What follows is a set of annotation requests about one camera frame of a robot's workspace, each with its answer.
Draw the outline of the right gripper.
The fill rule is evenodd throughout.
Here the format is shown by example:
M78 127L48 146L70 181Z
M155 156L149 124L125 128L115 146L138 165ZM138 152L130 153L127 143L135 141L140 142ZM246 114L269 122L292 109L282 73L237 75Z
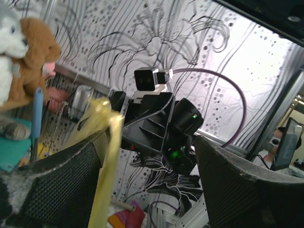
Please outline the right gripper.
M110 123L124 117L121 148L137 152L141 158L161 155L175 104L173 93L144 95L137 101L126 92L114 91L109 98L112 110L119 112L110 117Z

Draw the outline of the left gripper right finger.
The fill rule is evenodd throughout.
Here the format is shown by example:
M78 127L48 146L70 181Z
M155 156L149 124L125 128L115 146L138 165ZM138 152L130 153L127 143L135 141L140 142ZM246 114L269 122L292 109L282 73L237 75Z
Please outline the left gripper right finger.
M199 135L194 141L212 228L302 228L304 180L268 170Z

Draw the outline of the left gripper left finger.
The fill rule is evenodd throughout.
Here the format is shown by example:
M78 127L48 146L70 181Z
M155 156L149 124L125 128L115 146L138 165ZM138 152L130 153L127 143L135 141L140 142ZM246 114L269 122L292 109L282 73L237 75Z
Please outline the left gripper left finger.
M98 131L14 171L0 173L3 228L86 228L108 146Z

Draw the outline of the yellow trash bag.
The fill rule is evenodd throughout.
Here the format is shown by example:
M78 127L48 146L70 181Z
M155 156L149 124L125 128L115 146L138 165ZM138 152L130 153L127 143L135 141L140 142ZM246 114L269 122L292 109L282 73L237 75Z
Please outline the yellow trash bag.
M109 142L104 152L98 152L100 162L95 197L91 209L89 228L105 228L111 201L112 188L116 174L117 160L121 146L121 131L124 117L112 109L110 100L106 97L90 100L90 106L80 121L85 120L80 130L75 126L67 140L66 148L75 145L97 131L105 132L109 129Z

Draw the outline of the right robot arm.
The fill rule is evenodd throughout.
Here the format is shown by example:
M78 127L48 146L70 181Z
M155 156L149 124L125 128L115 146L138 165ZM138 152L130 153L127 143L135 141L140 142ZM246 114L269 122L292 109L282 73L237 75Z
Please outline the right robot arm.
M195 164L190 157L194 133L202 126L198 109L173 93L144 94L138 101L116 91L110 97L112 109L121 111L127 101L121 148L147 157L161 155L178 174L189 175Z

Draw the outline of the teal folded cloth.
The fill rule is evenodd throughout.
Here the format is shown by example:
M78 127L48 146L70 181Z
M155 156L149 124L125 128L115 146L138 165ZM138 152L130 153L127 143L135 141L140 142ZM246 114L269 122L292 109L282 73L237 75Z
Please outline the teal folded cloth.
M4 136L3 122L18 124L27 128L28 133L23 140L13 140L10 136ZM0 169L2 171L11 171L19 164L20 160L26 155L31 146L31 122L18 118L0 116Z

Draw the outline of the purple orange toy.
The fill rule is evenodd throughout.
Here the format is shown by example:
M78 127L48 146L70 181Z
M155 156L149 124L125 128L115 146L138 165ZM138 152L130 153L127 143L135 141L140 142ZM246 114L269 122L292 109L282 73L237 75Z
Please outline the purple orange toy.
M132 200L131 205L135 206L134 212L119 210L108 217L107 223L113 228L141 228L146 214L137 201Z

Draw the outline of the silver pouch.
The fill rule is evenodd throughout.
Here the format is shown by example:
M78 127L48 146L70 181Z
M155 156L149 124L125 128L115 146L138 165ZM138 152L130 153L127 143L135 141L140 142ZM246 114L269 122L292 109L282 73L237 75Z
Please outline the silver pouch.
M80 120L84 112L87 110L88 102L92 98L94 89L90 86L80 85L73 98L69 113L72 120Z

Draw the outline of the brown dog plush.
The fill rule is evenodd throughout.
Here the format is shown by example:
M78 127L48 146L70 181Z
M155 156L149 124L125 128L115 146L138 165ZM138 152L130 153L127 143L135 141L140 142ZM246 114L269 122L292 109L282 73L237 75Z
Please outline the brown dog plush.
M8 100L22 101L26 95L33 96L35 90L40 87L46 102L49 100L49 93L43 77L43 66L45 63L54 63L59 59L61 47L44 21L28 17L22 18L20 24L29 49L22 59L11 59L13 63L20 65L20 77L13 77Z

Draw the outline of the pink plush toy top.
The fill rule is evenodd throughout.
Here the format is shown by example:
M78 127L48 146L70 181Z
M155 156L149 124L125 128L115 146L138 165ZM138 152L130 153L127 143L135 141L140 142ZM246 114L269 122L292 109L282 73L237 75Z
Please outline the pink plush toy top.
M55 76L56 75L55 66L56 66L55 62L45 63L42 68L43 76L44 77Z

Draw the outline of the white husky plush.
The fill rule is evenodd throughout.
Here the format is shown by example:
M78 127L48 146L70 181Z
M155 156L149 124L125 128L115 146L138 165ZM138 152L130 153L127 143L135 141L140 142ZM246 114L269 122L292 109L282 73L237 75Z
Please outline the white husky plush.
M22 33L17 15L2 4L0 6L0 105L9 98L13 77L20 77L18 63L12 59L23 58L28 51L28 42Z

